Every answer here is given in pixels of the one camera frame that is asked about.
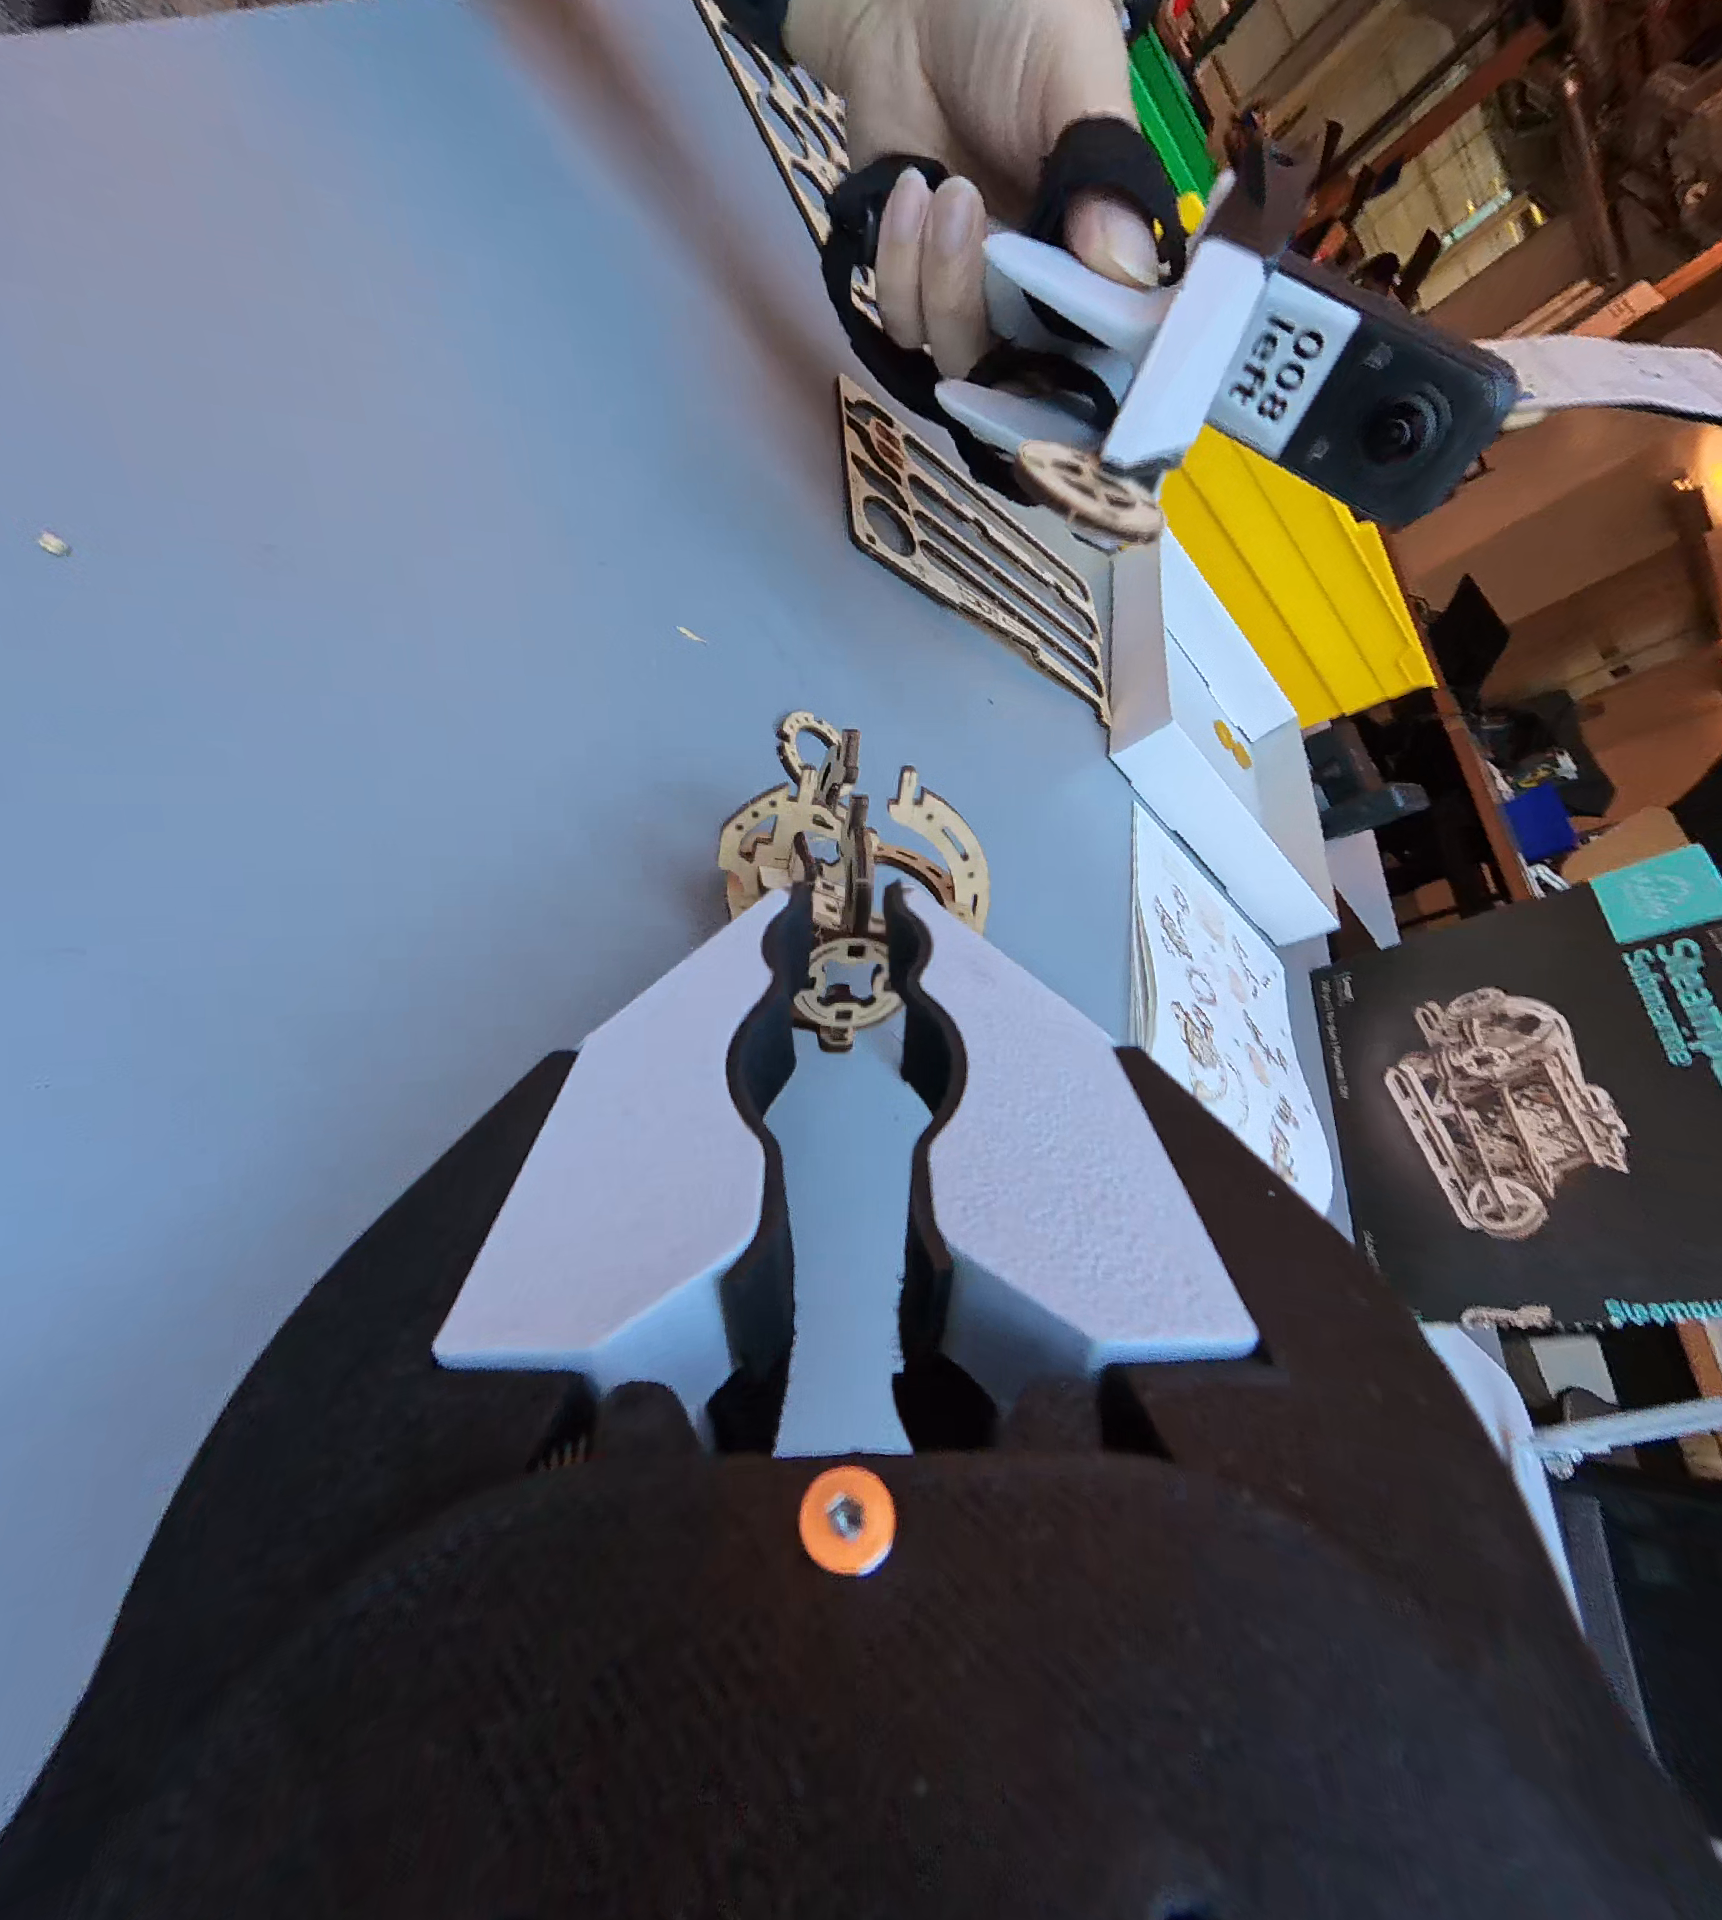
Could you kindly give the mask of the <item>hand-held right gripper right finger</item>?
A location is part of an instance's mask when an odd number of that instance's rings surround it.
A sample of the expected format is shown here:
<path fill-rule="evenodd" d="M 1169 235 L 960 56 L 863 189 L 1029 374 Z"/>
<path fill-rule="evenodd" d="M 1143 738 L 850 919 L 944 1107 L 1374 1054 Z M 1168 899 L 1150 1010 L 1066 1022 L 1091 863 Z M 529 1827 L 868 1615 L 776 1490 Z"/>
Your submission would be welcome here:
<path fill-rule="evenodd" d="M 913 1143 L 898 1301 L 907 1382 L 997 1410 L 1042 1380 L 1257 1354 L 1243 1304 L 1110 1035 L 906 886 L 884 901 Z"/>

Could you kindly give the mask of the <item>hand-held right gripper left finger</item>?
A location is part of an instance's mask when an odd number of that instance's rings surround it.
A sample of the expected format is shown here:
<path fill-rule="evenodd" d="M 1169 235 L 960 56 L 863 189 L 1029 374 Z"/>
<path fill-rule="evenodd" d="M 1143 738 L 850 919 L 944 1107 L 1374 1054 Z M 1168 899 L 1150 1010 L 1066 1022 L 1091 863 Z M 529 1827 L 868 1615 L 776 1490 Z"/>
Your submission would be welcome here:
<path fill-rule="evenodd" d="M 816 944 L 772 892 L 593 1028 L 431 1340 L 447 1371 L 666 1388 L 714 1448 L 773 1448 L 793 1244 L 765 1115 Z"/>

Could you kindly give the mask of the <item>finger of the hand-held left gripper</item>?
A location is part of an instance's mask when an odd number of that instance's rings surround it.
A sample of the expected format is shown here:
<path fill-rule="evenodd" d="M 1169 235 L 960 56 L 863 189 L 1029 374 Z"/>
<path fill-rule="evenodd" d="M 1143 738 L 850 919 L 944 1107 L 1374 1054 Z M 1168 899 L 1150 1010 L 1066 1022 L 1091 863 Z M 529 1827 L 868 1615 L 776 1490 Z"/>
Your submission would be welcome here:
<path fill-rule="evenodd" d="M 1265 256 L 1243 245 L 1198 243 L 1098 449 L 1105 467 L 1172 470 L 1184 461 L 1246 350 L 1270 273 Z"/>

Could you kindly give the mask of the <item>small wooden wheel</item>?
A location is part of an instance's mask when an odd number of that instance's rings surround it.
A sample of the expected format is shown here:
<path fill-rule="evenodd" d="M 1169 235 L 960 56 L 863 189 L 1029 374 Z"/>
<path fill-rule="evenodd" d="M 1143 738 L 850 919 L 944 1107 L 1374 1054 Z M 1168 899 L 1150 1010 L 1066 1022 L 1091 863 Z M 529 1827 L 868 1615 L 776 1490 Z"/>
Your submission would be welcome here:
<path fill-rule="evenodd" d="M 1052 439 L 1022 441 L 1011 458 L 1022 495 L 1063 520 L 1084 544 L 1117 554 L 1155 544 L 1162 506 L 1142 481 L 1114 473 L 1091 449 Z"/>

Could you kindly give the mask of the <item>wooden model assembly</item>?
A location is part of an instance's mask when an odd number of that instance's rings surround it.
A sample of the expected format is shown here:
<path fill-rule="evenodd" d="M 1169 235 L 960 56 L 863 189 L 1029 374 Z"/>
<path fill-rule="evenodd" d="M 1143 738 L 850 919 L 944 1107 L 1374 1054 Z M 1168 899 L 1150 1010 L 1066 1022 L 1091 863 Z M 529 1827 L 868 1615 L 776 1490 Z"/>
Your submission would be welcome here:
<path fill-rule="evenodd" d="M 793 709 L 776 723 L 776 751 L 783 778 L 725 817 L 716 865 L 732 918 L 768 893 L 810 890 L 811 945 L 793 1024 L 824 1051 L 845 1054 L 902 1010 L 889 983 L 888 883 L 916 883 L 981 933 L 990 867 L 968 820 L 913 765 L 900 770 L 885 805 L 898 835 L 873 825 L 857 729 Z"/>

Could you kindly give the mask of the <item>laser-cut wooden parts sheet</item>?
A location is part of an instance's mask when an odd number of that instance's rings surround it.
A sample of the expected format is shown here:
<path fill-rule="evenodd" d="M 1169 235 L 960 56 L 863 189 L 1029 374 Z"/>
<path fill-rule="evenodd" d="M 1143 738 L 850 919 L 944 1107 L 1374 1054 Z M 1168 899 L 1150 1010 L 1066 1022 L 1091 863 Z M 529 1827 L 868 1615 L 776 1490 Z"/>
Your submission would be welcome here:
<path fill-rule="evenodd" d="M 827 198 L 847 177 L 845 108 L 799 66 L 773 59 L 750 41 L 717 2 L 696 14 L 816 247 L 830 234 Z"/>
<path fill-rule="evenodd" d="M 840 374 L 833 393 L 851 544 L 1002 640 L 1108 725 L 1105 637 L 1084 573 L 869 388 Z"/>

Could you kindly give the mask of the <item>black model kit box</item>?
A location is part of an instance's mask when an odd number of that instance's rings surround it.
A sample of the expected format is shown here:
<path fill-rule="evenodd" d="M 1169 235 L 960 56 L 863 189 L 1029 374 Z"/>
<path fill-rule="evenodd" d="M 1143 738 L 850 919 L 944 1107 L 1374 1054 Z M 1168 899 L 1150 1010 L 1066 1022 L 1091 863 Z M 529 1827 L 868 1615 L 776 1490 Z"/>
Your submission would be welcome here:
<path fill-rule="evenodd" d="M 1354 1237 L 1423 1322 L 1722 1324 L 1722 872 L 1684 845 L 1317 969 Z"/>

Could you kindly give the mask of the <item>person's left hand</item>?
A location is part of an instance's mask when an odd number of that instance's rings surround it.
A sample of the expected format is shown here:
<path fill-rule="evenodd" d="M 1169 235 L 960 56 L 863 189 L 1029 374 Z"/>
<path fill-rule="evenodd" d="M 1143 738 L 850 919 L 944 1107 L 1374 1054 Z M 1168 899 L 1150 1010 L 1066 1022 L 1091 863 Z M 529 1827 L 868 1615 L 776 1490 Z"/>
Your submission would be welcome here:
<path fill-rule="evenodd" d="M 884 331 L 963 378 L 992 347 L 983 243 L 1028 215 L 1066 127 L 1136 130 L 1128 46 L 1112 2 L 792 2 L 796 63 L 845 104 L 847 160 L 931 158 L 903 170 L 879 215 L 873 264 Z"/>

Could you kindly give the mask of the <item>instruction booklet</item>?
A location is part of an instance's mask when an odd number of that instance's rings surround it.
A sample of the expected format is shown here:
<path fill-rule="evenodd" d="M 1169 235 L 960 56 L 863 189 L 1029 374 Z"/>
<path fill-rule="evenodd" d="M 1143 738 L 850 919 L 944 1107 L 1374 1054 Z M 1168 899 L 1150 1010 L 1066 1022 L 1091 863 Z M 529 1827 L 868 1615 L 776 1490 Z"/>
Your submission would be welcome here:
<path fill-rule="evenodd" d="M 1131 1043 L 1328 1214 L 1333 1153 L 1280 953 L 1143 804 L 1133 805 Z"/>

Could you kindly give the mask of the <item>green plastic bin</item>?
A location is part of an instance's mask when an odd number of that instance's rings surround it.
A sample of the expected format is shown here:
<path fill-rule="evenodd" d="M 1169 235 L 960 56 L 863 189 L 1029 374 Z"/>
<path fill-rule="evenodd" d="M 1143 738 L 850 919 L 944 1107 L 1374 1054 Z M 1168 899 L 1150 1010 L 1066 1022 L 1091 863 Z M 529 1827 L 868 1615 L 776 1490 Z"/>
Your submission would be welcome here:
<path fill-rule="evenodd" d="M 1128 48 L 1129 86 L 1142 136 L 1162 160 L 1179 198 L 1207 201 L 1220 171 L 1210 139 L 1210 115 L 1191 77 L 1176 63 L 1154 24 Z"/>

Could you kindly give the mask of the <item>yellow plastic bin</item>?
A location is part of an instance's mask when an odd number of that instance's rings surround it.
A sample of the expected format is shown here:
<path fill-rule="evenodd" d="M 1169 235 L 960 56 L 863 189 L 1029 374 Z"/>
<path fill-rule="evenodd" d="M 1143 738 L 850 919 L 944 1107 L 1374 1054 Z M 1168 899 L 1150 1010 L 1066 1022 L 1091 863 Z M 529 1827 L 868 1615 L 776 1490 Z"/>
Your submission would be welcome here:
<path fill-rule="evenodd" d="M 1160 499 L 1302 729 L 1437 683 L 1381 531 L 1325 491 L 1206 425 Z"/>

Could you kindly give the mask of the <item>white cardboard box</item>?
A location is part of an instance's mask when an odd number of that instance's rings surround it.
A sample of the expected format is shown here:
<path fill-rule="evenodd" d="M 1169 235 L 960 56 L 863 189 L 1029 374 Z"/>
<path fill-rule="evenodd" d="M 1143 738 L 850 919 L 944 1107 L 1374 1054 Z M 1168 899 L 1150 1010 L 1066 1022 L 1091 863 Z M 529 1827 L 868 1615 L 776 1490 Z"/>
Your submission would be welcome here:
<path fill-rule="evenodd" d="M 1338 927 L 1295 707 L 1172 531 L 1112 564 L 1110 757 L 1277 948 Z"/>

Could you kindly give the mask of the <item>blue crate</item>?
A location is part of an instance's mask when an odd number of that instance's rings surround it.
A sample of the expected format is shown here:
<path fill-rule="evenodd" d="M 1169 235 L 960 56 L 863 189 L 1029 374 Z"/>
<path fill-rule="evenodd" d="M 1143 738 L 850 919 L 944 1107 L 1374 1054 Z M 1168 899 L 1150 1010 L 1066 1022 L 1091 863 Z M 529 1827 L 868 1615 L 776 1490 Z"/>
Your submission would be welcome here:
<path fill-rule="evenodd" d="M 1555 862 L 1582 844 L 1555 781 L 1532 783 L 1498 805 L 1524 865 Z"/>

